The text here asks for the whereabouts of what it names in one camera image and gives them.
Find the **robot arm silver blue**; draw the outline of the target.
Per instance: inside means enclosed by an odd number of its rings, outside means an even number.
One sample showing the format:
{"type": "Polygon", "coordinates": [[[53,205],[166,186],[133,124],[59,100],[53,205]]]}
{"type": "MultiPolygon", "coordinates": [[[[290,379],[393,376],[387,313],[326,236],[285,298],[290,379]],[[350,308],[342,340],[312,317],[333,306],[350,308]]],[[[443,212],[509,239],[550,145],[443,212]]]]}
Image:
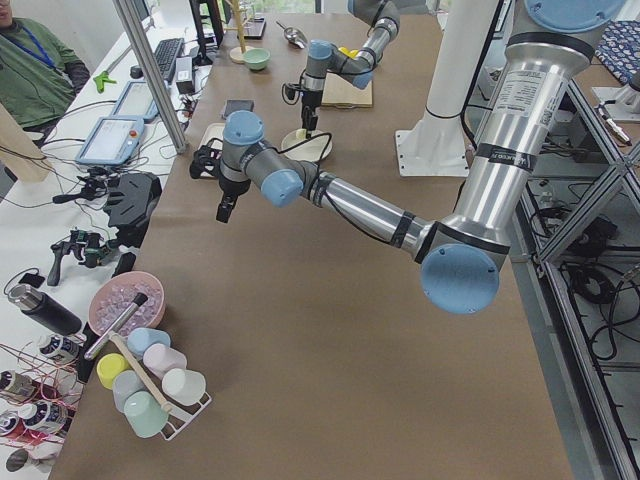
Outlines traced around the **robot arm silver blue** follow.
{"type": "Polygon", "coordinates": [[[372,79],[383,51],[400,30],[400,14],[392,1],[349,1],[349,12],[369,27],[368,39],[354,57],[336,45],[313,39],[307,51],[306,68],[300,80],[302,129],[306,137],[316,130],[328,72],[363,90],[372,79]]]}
{"type": "Polygon", "coordinates": [[[439,308],[470,314],[499,288],[509,253],[506,226],[535,167],[569,81],[585,70],[618,1],[524,1],[515,14],[506,65],[473,164],[454,211],[426,221],[351,185],[317,164],[280,154],[253,112],[228,117],[216,176],[216,217],[227,222],[251,186],[274,206],[298,198],[335,211],[369,237],[409,252],[425,295],[439,308]]]}

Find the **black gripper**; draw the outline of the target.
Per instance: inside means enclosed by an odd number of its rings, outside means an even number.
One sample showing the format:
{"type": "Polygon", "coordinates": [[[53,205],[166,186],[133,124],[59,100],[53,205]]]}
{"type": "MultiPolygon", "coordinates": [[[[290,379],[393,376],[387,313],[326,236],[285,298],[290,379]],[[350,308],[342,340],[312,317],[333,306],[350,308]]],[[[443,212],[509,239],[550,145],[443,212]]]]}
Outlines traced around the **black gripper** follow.
{"type": "Polygon", "coordinates": [[[322,90],[303,90],[301,92],[302,128],[305,138],[310,138],[316,130],[318,121],[316,109],[321,106],[322,97],[322,90]]]}
{"type": "Polygon", "coordinates": [[[228,223],[236,206],[237,198],[249,190],[250,180],[235,181],[221,175],[218,183],[223,191],[223,197],[217,207],[216,220],[228,223]]]}

